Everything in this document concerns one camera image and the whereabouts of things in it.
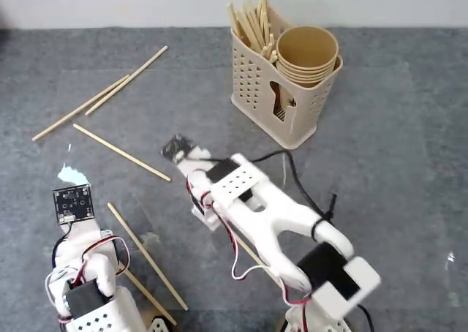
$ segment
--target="small camera board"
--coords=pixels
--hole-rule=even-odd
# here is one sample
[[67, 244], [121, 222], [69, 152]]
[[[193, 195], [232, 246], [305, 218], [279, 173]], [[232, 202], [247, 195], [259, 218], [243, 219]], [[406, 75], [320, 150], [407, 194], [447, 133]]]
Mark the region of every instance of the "small camera board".
[[189, 138], [177, 134], [167, 142], [161, 150], [161, 154], [170, 162], [178, 164], [181, 160], [186, 158], [196, 146], [197, 145]]
[[94, 219], [90, 184], [56, 189], [53, 201], [58, 225]]

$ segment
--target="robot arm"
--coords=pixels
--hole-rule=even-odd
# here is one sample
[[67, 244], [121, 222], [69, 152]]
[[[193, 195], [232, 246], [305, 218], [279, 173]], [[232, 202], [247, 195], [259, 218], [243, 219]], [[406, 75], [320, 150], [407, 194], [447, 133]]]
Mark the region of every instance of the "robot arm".
[[[179, 135], [162, 153], [187, 177], [192, 213], [211, 230], [219, 226], [218, 215], [233, 224], [276, 276], [312, 296], [307, 308], [321, 316], [323, 323], [341, 323], [380, 284], [377, 272], [363, 258], [353, 257], [354, 249], [344, 234], [297, 204], [242, 155], [214, 164], [207, 161], [208, 151]], [[297, 265], [279, 245], [277, 236], [285, 230], [318, 242]]]
[[[67, 332], [148, 331], [130, 291], [116, 286], [119, 268], [112, 241], [121, 238], [109, 230], [102, 231], [94, 218], [71, 222], [70, 226], [68, 236], [56, 250], [53, 262], [57, 266], [45, 280], [61, 329]], [[155, 318], [149, 330], [170, 329], [163, 319]]]

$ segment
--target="beige cup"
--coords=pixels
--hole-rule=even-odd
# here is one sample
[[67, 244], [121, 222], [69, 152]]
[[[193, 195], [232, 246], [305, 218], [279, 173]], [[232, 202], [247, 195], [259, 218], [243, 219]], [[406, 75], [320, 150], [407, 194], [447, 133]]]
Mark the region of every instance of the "beige cup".
[[279, 58], [278, 58], [278, 63], [281, 63], [281, 65], [283, 66], [283, 69], [287, 70], [292, 75], [297, 75], [297, 76], [318, 76], [318, 75], [323, 75], [324, 73], [329, 74], [330, 72], [333, 71], [333, 63], [331, 63], [330, 65], [322, 69], [310, 69], [310, 70], [296, 69], [295, 67], [291, 67], [291, 65], [287, 63], [286, 61], [279, 60]]
[[332, 33], [312, 26], [286, 30], [276, 43], [278, 60], [286, 67], [305, 72], [333, 69], [338, 51]]
[[297, 80], [314, 80], [314, 79], [318, 79], [318, 78], [323, 79], [323, 78], [326, 78], [329, 74], [331, 74], [333, 72], [333, 67], [330, 67], [330, 69], [327, 69], [326, 71], [323, 71], [323, 72], [320, 72], [320, 73], [317, 73], [317, 74], [313, 74], [313, 75], [307, 75], [307, 74], [304, 74], [303, 72], [297, 73], [296, 71], [292, 71], [291, 69], [288, 69], [287, 67], [285, 67], [283, 65], [283, 63], [281, 63], [280, 61], [278, 61], [276, 63], [276, 68], [281, 70], [288, 77], [290, 77], [291, 80], [294, 80], [294, 79], [297, 79]]

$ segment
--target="beige plastic caddy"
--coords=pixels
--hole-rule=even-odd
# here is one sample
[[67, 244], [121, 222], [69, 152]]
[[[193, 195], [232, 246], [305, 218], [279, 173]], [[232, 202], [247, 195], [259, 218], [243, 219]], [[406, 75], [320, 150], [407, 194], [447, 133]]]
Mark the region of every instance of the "beige plastic caddy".
[[[268, 19], [275, 39], [291, 28], [291, 25], [283, 21], [271, 7], [268, 8]], [[268, 59], [242, 43], [232, 29], [231, 34], [233, 104], [282, 147], [299, 147], [317, 129], [320, 112], [336, 75], [343, 66], [341, 56], [336, 57], [333, 70], [327, 72], [325, 78], [316, 86], [303, 87], [292, 82], [282, 67], [275, 68]], [[282, 62], [279, 58], [277, 63], [281, 66]], [[290, 69], [292, 70], [287, 71], [290, 77], [296, 74], [300, 81], [303, 74], [301, 70], [294, 71], [297, 69], [294, 66]]]

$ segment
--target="paper cup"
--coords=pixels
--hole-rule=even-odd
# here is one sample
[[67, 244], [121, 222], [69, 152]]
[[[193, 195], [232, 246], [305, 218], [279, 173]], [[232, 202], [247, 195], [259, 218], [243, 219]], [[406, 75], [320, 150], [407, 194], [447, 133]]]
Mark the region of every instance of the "paper cup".
[[328, 30], [312, 26], [294, 27], [282, 33], [276, 43], [278, 60], [286, 67], [302, 71], [332, 67], [339, 46]]
[[285, 67], [283, 65], [283, 63], [281, 63], [280, 61], [278, 61], [276, 63], [276, 68], [283, 71], [285, 74], [287, 74], [292, 79], [298, 79], [298, 80], [315, 80], [315, 79], [318, 79], [318, 78], [326, 78], [333, 71], [333, 67], [330, 67], [330, 69], [327, 69], [326, 71], [323, 71], [323, 72], [320, 72], [320, 73], [317, 73], [317, 74], [313, 74], [313, 75], [304, 74], [303, 72], [301, 72], [301, 74], [299, 74], [297, 71], [292, 71], [291, 69]]

